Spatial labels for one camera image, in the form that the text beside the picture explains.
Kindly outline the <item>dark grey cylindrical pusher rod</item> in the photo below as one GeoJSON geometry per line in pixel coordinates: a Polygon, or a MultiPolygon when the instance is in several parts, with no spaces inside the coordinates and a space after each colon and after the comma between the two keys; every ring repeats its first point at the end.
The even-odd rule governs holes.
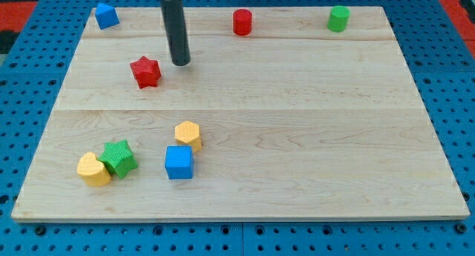
{"type": "Polygon", "coordinates": [[[185,66],[191,61],[183,0],[161,0],[171,61],[176,66],[185,66]]]}

